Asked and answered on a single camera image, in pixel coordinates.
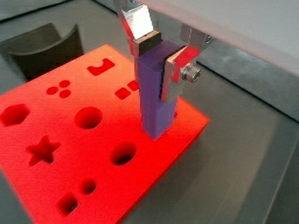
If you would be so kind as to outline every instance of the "small round hole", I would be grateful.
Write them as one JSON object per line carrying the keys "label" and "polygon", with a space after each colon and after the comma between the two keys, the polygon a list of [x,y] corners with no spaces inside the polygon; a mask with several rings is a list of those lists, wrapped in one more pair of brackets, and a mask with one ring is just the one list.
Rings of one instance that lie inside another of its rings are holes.
{"label": "small round hole", "polygon": [[84,194],[90,194],[94,192],[96,187],[96,182],[92,179],[88,179],[81,183],[80,190]]}
{"label": "small round hole", "polygon": [[68,80],[62,80],[62,81],[60,82],[60,87],[61,87],[61,88],[65,88],[69,84],[70,84],[70,82],[69,82]]}
{"label": "small round hole", "polygon": [[112,163],[125,165],[136,155],[136,146],[132,143],[121,143],[113,151]]}
{"label": "small round hole", "polygon": [[70,95],[70,91],[68,89],[60,91],[60,98],[66,98]]}
{"label": "small round hole", "polygon": [[74,116],[74,123],[84,130],[93,129],[101,122],[102,114],[97,108],[86,107]]}
{"label": "small round hole", "polygon": [[46,95],[54,95],[58,92],[58,89],[56,87],[49,87],[46,89]]}

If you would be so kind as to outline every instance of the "bolt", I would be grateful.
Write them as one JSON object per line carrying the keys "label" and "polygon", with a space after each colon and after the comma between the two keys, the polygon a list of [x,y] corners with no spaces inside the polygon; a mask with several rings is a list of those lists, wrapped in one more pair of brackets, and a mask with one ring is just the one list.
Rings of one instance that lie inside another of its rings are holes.
{"label": "bolt", "polygon": [[211,42],[211,36],[207,35],[207,38],[205,38],[205,44],[208,44]]}
{"label": "bolt", "polygon": [[189,63],[181,70],[181,78],[193,83],[201,75],[201,70],[197,66],[195,66],[192,63]]}

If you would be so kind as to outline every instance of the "blue rectangular block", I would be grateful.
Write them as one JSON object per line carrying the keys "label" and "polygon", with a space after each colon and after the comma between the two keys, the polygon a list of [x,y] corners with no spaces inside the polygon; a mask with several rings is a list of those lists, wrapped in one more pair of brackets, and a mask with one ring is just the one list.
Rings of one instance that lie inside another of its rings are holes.
{"label": "blue rectangular block", "polygon": [[160,93],[164,61],[179,48],[176,44],[164,40],[136,59],[143,129],[152,139],[159,138],[173,123],[177,98],[171,103],[165,103],[160,99]]}

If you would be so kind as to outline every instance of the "red foam block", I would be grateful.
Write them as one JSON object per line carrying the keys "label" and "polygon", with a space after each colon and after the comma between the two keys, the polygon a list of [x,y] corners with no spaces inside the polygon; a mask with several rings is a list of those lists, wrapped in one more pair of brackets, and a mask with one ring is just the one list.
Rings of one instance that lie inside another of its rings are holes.
{"label": "red foam block", "polygon": [[151,139],[133,62],[108,45],[0,102],[0,165],[34,223],[120,222],[208,123],[180,99]]}

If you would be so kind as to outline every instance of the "square hole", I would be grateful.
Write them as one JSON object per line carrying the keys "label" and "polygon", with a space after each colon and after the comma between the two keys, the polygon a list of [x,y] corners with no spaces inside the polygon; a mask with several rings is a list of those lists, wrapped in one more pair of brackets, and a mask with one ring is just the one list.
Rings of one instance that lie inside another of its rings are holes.
{"label": "square hole", "polygon": [[121,87],[116,92],[114,92],[114,95],[116,97],[120,99],[120,100],[124,100],[129,95],[129,91]]}

